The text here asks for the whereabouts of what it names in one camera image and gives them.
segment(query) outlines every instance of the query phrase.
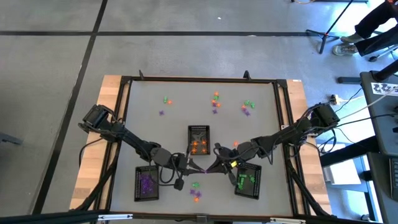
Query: gray work surface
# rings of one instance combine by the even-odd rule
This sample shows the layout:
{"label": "gray work surface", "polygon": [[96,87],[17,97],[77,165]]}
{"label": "gray work surface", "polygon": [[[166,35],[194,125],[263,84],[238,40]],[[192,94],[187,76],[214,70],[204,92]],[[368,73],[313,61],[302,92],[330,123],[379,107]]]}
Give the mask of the gray work surface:
{"label": "gray work surface", "polygon": [[388,157],[371,152],[367,153],[367,157],[383,223],[397,223],[398,202],[391,198],[390,167]]}
{"label": "gray work surface", "polygon": [[[213,93],[220,94],[218,114],[213,114]],[[173,101],[163,103],[164,96]],[[250,116],[241,111],[245,100],[255,102]],[[133,82],[126,127],[146,141],[154,141],[170,152],[185,152],[188,125],[210,125],[210,144],[219,142],[233,148],[251,138],[274,134],[279,130],[275,96],[271,84]],[[207,169],[216,157],[194,156]],[[122,143],[112,195],[112,211],[146,213],[207,213],[211,215],[292,215],[281,148],[274,151],[274,164],[258,157],[249,161],[262,166],[259,200],[234,194],[224,174],[193,174],[184,178],[182,191],[161,187],[159,200],[134,202],[134,178],[137,166],[148,166],[135,150]],[[171,171],[165,170],[164,180]],[[199,182],[202,197],[198,203],[189,194],[193,182]]]}
{"label": "gray work surface", "polygon": [[[372,78],[371,73],[361,72],[362,87],[368,104],[382,97],[382,95],[373,94],[372,82],[377,83]],[[385,83],[398,84],[398,77],[392,75]],[[374,106],[370,106],[369,113],[371,116],[381,114],[394,113],[394,107],[398,106],[398,96],[386,96]],[[397,133],[393,133],[392,129],[397,126],[396,118],[385,116],[372,119],[374,133],[379,143],[380,151],[388,156],[398,156]]]}

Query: tripod stand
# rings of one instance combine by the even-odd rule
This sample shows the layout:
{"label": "tripod stand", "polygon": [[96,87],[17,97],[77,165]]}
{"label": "tripod stand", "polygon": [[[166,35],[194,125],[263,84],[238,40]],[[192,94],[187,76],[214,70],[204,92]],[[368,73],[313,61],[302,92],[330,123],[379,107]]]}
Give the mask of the tripod stand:
{"label": "tripod stand", "polygon": [[314,31],[314,30],[310,30],[307,29],[306,32],[311,32],[314,34],[318,34],[319,37],[322,38],[322,44],[321,44],[321,49],[319,50],[319,53],[322,54],[323,53],[323,48],[325,47],[326,44],[326,38],[328,37],[333,37],[335,39],[339,39],[340,37],[335,36],[335,35],[329,35],[330,31],[332,30],[332,28],[336,25],[337,21],[340,19],[340,17],[344,14],[344,12],[347,10],[348,6],[353,3],[354,0],[350,0],[349,3],[347,4],[347,6],[344,8],[343,12],[340,13],[340,15],[337,17],[337,19],[334,21],[334,23],[330,26],[330,28],[328,29],[328,31],[326,31],[325,33],[322,32],[318,32],[318,31]]}

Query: concrete floor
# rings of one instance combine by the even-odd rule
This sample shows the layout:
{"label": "concrete floor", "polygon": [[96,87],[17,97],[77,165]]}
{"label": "concrete floor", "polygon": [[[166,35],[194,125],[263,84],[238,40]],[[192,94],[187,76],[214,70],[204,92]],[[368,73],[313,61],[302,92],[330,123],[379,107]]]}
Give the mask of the concrete floor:
{"label": "concrete floor", "polygon": [[[381,0],[354,3],[334,32],[353,31]],[[101,0],[0,1],[0,30],[91,31]],[[325,31],[346,3],[309,5],[281,1],[109,1],[101,31]],[[395,21],[381,27],[388,29]],[[30,212],[49,152],[78,75],[89,37],[0,36],[0,131],[24,140],[0,144],[0,216]],[[309,105],[330,94],[348,99],[356,85],[339,76],[359,76],[393,61],[371,63],[359,55],[337,57],[318,37],[97,37],[78,95],[44,212],[68,210],[86,134],[77,123],[96,102],[103,75],[144,74],[292,78],[304,82]],[[342,113],[353,109],[347,107]]]}

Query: wooden table frame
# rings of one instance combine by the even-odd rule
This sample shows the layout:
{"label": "wooden table frame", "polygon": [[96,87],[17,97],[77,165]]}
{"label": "wooden table frame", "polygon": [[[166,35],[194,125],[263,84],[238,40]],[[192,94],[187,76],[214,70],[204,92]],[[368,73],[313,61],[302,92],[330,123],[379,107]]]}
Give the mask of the wooden table frame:
{"label": "wooden table frame", "polygon": [[[151,77],[145,77],[145,80],[150,80]],[[156,77],[156,80],[166,81],[170,77]],[[245,74],[244,78],[250,80],[250,77]],[[206,78],[197,78],[198,82],[206,81]],[[128,102],[130,92],[130,82],[132,77],[122,77],[120,75],[105,75],[103,83],[99,92],[98,101],[99,105],[105,105],[116,112],[118,118],[126,116],[125,106]],[[291,124],[294,120],[299,119],[302,113],[307,109],[307,102],[304,95],[303,84],[300,80],[277,80],[274,85],[275,99],[277,104],[280,103],[280,116],[279,121],[284,125]],[[92,142],[98,139],[99,135],[96,133],[89,133],[87,142]],[[313,138],[308,138],[308,142],[315,143]],[[101,140],[95,144],[86,147],[83,159],[81,162],[80,170],[76,180],[75,189],[70,203],[70,208],[76,208],[84,199],[90,194],[98,183],[100,177],[104,174],[110,161],[113,160],[117,148],[120,147],[119,143],[107,143]],[[311,146],[305,144],[301,147],[298,156],[291,159],[298,174],[304,177],[305,185],[321,205],[321,207],[328,213],[331,212],[328,194],[326,191],[325,181],[323,179],[322,167],[319,160],[318,151]],[[108,180],[104,186],[100,200],[95,201],[90,209],[104,209],[109,208],[111,203],[111,189],[113,177]],[[290,200],[292,204],[292,211],[296,210],[298,214],[314,214],[309,208],[308,203],[303,199],[300,190],[294,182],[289,183],[290,188],[294,185],[294,190],[289,191]]]}

